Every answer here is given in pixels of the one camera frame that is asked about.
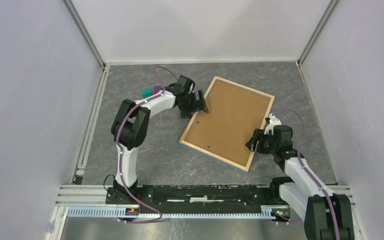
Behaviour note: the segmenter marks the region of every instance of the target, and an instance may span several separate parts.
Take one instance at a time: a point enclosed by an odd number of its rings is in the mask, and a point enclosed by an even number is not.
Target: wooden picture frame
[[[245,143],[264,128],[275,97],[218,76],[204,97],[209,113],[196,112],[179,142],[248,171],[255,153]]]

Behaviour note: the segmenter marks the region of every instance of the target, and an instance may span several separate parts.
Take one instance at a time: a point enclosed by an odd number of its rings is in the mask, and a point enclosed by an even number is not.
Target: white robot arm
[[[117,174],[115,175],[117,185],[114,186],[117,190],[124,192],[122,178],[127,188],[137,185],[136,161],[138,148],[145,140],[150,118],[163,110],[171,109],[175,106],[179,107],[180,115],[183,118],[190,118],[197,111],[208,113],[203,91],[198,91],[199,99],[197,100],[194,88],[194,81],[181,75],[176,83],[156,93],[159,95],[158,97],[154,95],[137,101],[126,99],[121,103],[111,127],[114,140],[116,140],[121,123],[126,118],[128,112],[133,107],[136,107],[136,109],[130,116],[127,116],[128,120],[122,128],[118,139],[120,145],[117,145],[118,162]]]
[[[273,114],[264,129],[256,129],[245,144],[252,152],[272,154],[274,162],[288,177],[273,178],[270,187],[304,221],[308,239],[354,239],[351,202],[335,194],[310,169],[299,150],[293,149],[290,126],[282,125]]]

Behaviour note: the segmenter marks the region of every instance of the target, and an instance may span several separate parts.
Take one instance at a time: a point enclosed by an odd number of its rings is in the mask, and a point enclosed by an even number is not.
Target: metal frame
[[[78,149],[76,159],[77,164],[74,167],[72,183],[81,184],[83,175],[85,174],[86,163],[88,162],[89,150],[91,149],[92,138],[94,137],[95,127],[98,120],[99,110],[101,108],[102,98],[104,96],[105,86],[107,84],[110,65],[106,66],[102,71],[99,82],[96,86],[94,99],[90,108],[90,114],[87,119],[86,129],[82,138],[81,145]]]
[[[335,176],[335,180],[338,183],[339,182],[338,181],[338,179],[339,179],[338,178],[338,171],[337,171],[337,169],[335,167],[335,162],[333,160],[334,158],[332,157],[331,149],[330,149],[330,147],[327,144],[326,136],[325,136],[325,134],[324,134],[324,132],[322,130],[322,126],[319,124],[320,123],[320,119],[319,119],[319,115],[317,114],[316,106],[312,102],[313,98],[312,98],[312,94],[311,94],[310,88],[307,85],[306,79],[304,78],[303,69],[301,68],[300,64],[297,62],[296,65],[298,66],[299,74],[301,75],[302,81],[304,82],[305,91],[307,92],[307,95],[309,96],[309,100],[310,100],[310,103],[311,103],[311,109],[312,109],[312,112],[314,114],[317,126],[320,129],[321,139],[323,140],[324,147],[326,148],[327,156],[329,157],[329,162],[330,162],[330,165],[332,166],[333,175]]]
[[[329,18],[332,15],[332,12],[335,10],[336,6],[338,5],[340,0],[330,0],[329,4],[327,5],[326,10],[324,11],[323,15],[320,18],[320,21],[318,22],[317,26],[314,29],[314,32],[312,33],[310,39],[307,42],[307,45],[305,46],[304,50],[301,53],[301,56],[297,60],[297,64],[300,66],[303,64],[303,62],[306,60],[307,56],[309,55],[310,50],[313,48],[313,45],[319,38],[320,33],[325,28],[326,23],[328,22]]]
[[[97,47],[94,44],[94,41],[92,41],[91,36],[89,35],[88,30],[85,27],[85,24],[83,23],[82,19],[80,18],[79,13],[76,10],[76,7],[74,6],[72,0],[62,0],[65,7],[67,8],[68,12],[70,13],[71,18],[73,19],[78,31],[80,32],[81,36],[83,37],[84,41],[86,42],[87,46],[89,47],[90,51],[93,54],[93,57],[95,58],[96,62],[101,68],[104,68],[106,66],[104,60],[102,59]]]
[[[295,62],[295,58],[282,59],[239,59],[239,60],[157,60],[157,61],[111,61],[107,65],[165,65],[165,64],[218,64],[218,63],[271,63],[271,62]]]
[[[332,190],[337,194],[345,194],[351,201],[351,210],[354,224],[355,240],[365,240],[363,235],[361,219],[357,210],[354,198],[350,188],[344,185],[330,185]],[[94,218],[119,218],[126,217],[125,210],[127,208],[137,208],[137,204],[126,205],[108,205],[105,204],[107,191],[103,186],[98,185],[62,185],[56,204],[53,210],[51,226],[52,228],[46,234],[46,240],[59,240],[62,236],[64,224],[67,217],[94,217]],[[225,215],[216,216],[213,214],[195,214],[195,215],[164,215],[164,218],[194,218],[194,219],[211,219],[211,218],[228,218],[228,219],[268,219],[267,211],[271,208],[281,208],[282,206],[261,206],[261,215],[243,214],[243,215]],[[142,215],[143,218],[153,218],[152,214]]]

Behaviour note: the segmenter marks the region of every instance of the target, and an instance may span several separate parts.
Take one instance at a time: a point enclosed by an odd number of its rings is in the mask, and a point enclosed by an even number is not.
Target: white wall
[[[384,239],[384,1],[341,1],[303,73],[367,239]]]
[[[0,240],[45,237],[99,71],[62,1],[0,1]]]
[[[295,61],[329,0],[73,0],[104,61]]]

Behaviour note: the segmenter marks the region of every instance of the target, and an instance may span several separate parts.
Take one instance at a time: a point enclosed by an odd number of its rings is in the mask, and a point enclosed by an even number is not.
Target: purple cable
[[[120,134],[122,133],[122,129],[123,129],[123,127],[125,126],[125,124],[126,124],[126,122],[127,122],[127,119],[130,117],[130,115],[132,115],[132,113],[133,113],[137,108],[139,108],[141,105],[145,104],[145,101],[148,102],[148,101],[152,101],[152,100],[154,100],[154,99],[156,99],[156,98],[159,98],[159,97],[161,97],[161,96],[164,94],[164,92],[166,91],[166,90],[164,89],[163,81],[161,81],[160,77],[158,76],[158,73],[157,73],[157,70],[158,70],[158,69],[164,69],[164,70],[166,70],[167,72],[169,72],[171,75],[173,75],[176,79],[178,79],[178,77],[177,77],[172,71],[170,71],[170,70],[169,70],[168,68],[166,68],[166,67],[163,67],[163,66],[157,66],[157,67],[155,68],[155,76],[156,76],[156,79],[159,81],[159,84],[160,84],[160,86],[161,86],[161,88],[162,88],[162,92],[161,92],[161,93],[157,93],[157,94],[151,96],[150,98],[148,98],[147,100],[141,101],[141,102],[137,103],[134,107],[132,107],[132,109],[127,113],[126,117],[124,117],[123,121],[121,122],[120,127],[118,128],[117,136],[116,136],[116,138],[115,138],[115,144],[116,144],[116,145],[120,148],[120,150],[121,150],[121,153],[120,153],[119,156],[118,156],[118,165],[119,165],[119,168],[118,168],[118,169],[119,169],[119,171],[120,171],[120,173],[121,173],[121,176],[120,176],[120,178],[121,178],[121,182],[123,183],[123,187],[124,187],[124,189],[126,190],[127,194],[128,194],[131,198],[133,198],[138,204],[141,204],[141,205],[145,206],[146,208],[148,208],[148,209],[150,209],[150,210],[156,212],[157,214],[159,214],[159,217],[157,217],[157,218],[155,218],[155,219],[149,219],[149,220],[143,220],[143,221],[125,221],[126,224],[146,224],[146,223],[154,223],[154,222],[157,222],[157,221],[159,221],[160,219],[163,218],[163,214],[162,214],[160,211],[158,211],[157,209],[155,209],[155,208],[149,206],[148,204],[144,203],[143,201],[139,200],[137,197],[135,197],[135,196],[133,195],[132,192],[130,192],[129,188],[127,187],[127,184],[126,184],[125,180],[123,179],[123,169],[122,169],[122,163],[123,163],[123,150],[124,150],[124,149],[123,149],[123,146],[120,144],[120,140],[119,140],[119,139],[120,139]]]
[[[336,240],[340,240],[340,238],[339,238],[339,227],[338,227],[338,222],[337,222],[337,215],[335,214],[335,209],[334,209],[334,205],[332,203],[331,197],[329,196],[329,194],[326,191],[326,189],[322,188],[323,187],[322,184],[317,180],[316,176],[314,176],[310,172],[310,170],[304,165],[304,162],[301,159],[301,147],[304,145],[304,141],[306,139],[306,129],[305,129],[303,117],[296,110],[290,109],[290,108],[286,108],[286,109],[282,109],[282,110],[276,111],[273,114],[276,115],[278,113],[283,113],[283,112],[294,112],[298,116],[299,120],[301,121],[301,125],[302,125],[302,141],[299,144],[298,150],[297,150],[298,151],[298,161],[299,161],[299,164],[301,165],[301,167],[304,169],[304,171],[310,176],[310,178],[315,182],[317,187],[319,189],[321,189],[321,191],[326,196],[327,204],[329,205],[330,213],[332,214],[333,228],[335,230],[335,239]]]

